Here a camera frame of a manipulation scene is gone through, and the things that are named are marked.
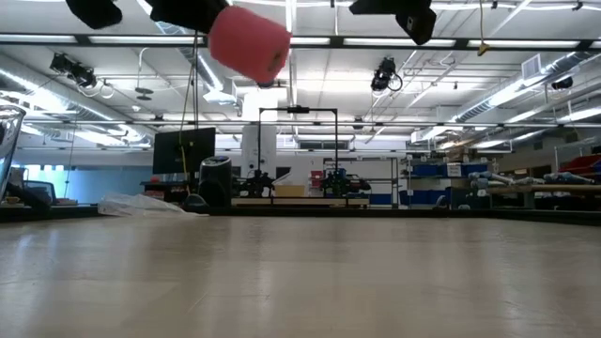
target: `white plastic sheet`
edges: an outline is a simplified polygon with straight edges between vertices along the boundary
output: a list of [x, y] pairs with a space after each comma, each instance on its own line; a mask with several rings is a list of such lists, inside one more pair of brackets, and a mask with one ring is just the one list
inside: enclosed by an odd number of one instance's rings
[[98, 203], [98, 213], [111, 216], [151, 216], [151, 217], [190, 217], [196, 214], [188, 213], [180, 207], [160, 201], [156, 198], [137, 194], [130, 196], [110, 192]]

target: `pink cylinder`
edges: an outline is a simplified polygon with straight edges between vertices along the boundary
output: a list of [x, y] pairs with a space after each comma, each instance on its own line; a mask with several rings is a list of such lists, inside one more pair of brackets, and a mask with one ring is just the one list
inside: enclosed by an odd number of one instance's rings
[[208, 49], [224, 66], [258, 83], [268, 83], [284, 67], [291, 38], [278, 23], [230, 6], [215, 19], [208, 33]]

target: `black monitor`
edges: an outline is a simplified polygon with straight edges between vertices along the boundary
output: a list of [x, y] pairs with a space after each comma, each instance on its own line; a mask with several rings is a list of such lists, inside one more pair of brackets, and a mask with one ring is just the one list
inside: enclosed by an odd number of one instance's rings
[[186, 157], [186, 172], [200, 170], [200, 163], [215, 156], [215, 129], [203, 128], [192, 131], [162, 132], [155, 135], [152, 173], [183, 173], [181, 145]]

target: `cardboard box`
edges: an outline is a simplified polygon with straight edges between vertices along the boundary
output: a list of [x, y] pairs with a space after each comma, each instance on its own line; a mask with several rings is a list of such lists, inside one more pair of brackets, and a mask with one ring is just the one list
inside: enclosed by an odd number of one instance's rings
[[303, 185], [276, 185], [275, 195], [277, 197], [304, 197]]

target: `ceiling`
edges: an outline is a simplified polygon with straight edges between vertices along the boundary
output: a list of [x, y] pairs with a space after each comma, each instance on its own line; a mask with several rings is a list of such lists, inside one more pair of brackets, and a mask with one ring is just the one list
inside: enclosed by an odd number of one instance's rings
[[[63, 1], [53, 0], [0, 0], [0, 33], [94, 33], [80, 23]], [[329, 1], [299, 0], [295, 35], [333, 36], [388, 36], [405, 37], [392, 16], [353, 16], [344, 3], [337, 9], [329, 7]], [[520, 1], [500, 1], [506, 7], [518, 6]], [[120, 0], [123, 23], [103, 30], [102, 34], [160, 34], [136, 0]], [[284, 0], [245, 0], [235, 4], [286, 25]], [[473, 5], [473, 1], [433, 2], [433, 7], [444, 5]], [[530, 39], [597, 39], [601, 1], [586, 1], [586, 8], [570, 9], [570, 1], [531, 1], [524, 10], [513, 10], [500, 6], [484, 9], [483, 24], [486, 38], [530, 38]], [[435, 37], [479, 38], [480, 12], [477, 8], [467, 10], [436, 9], [438, 20]], [[72, 81], [56, 76], [49, 69], [55, 53], [68, 54], [73, 60], [94, 68], [95, 74], [115, 89], [115, 94], [106, 99], [96, 95], [103, 106], [113, 109], [131, 119], [149, 120], [163, 115], [168, 120], [180, 120], [184, 105], [189, 112], [185, 118], [192, 119], [192, 98], [184, 100], [190, 63], [176, 50], [150, 48], [144, 51], [140, 83], [138, 84], [138, 55], [141, 48], [92, 48], [60, 46], [0, 45], [0, 54], [17, 60], [30, 69], [44, 74], [57, 82], [76, 89]], [[209, 66], [223, 78], [234, 79], [242, 90], [248, 87], [240, 75], [220, 66], [210, 59], [207, 51], [202, 52]], [[296, 56], [297, 104], [319, 108], [338, 108], [341, 120], [352, 120], [363, 116], [371, 121], [437, 121], [437, 107], [459, 107], [480, 98], [485, 92], [521, 72], [521, 63], [537, 52], [488, 52], [477, 56], [476, 52], [417, 51], [411, 50], [345, 50], [345, 49], [298, 49]], [[543, 60], [562, 54], [542, 53]], [[404, 87], [380, 100], [374, 98], [370, 82], [374, 69], [385, 56], [391, 56], [399, 68], [403, 62]], [[282, 70], [279, 79], [289, 83], [289, 65]], [[598, 62], [595, 60], [579, 75], [575, 86], [588, 85], [595, 81]], [[421, 95], [428, 87], [427, 94]], [[141, 101], [133, 89], [143, 86], [154, 90], [151, 101]], [[94, 95], [98, 90], [87, 91]], [[280, 104], [288, 104], [285, 89], [281, 90]], [[515, 109], [517, 113], [531, 109], [544, 102], [543, 90], [532, 91], [518, 100], [506, 102], [502, 108]], [[202, 119], [240, 119], [239, 110], [232, 106], [220, 106], [200, 100]], [[289, 118], [280, 114], [280, 118]], [[301, 119], [331, 120], [328, 114], [311, 114]], [[169, 131], [177, 127], [153, 127], [154, 131]], [[241, 127], [221, 127], [222, 132], [240, 132]], [[388, 128], [384, 133], [409, 135], [413, 128]], [[292, 129], [283, 129], [289, 133]], [[300, 132], [331, 133], [330, 128], [300, 128]]]

